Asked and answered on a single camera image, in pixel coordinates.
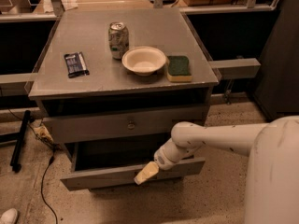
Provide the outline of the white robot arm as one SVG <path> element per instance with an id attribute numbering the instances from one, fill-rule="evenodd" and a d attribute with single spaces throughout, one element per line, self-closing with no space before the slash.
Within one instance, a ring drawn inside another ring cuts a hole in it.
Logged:
<path id="1" fill-rule="evenodd" d="M 299 224 L 299 117 L 269 123 L 203 127 L 180 122 L 135 177 L 140 185 L 201 146 L 249 157 L 244 224 Z"/>

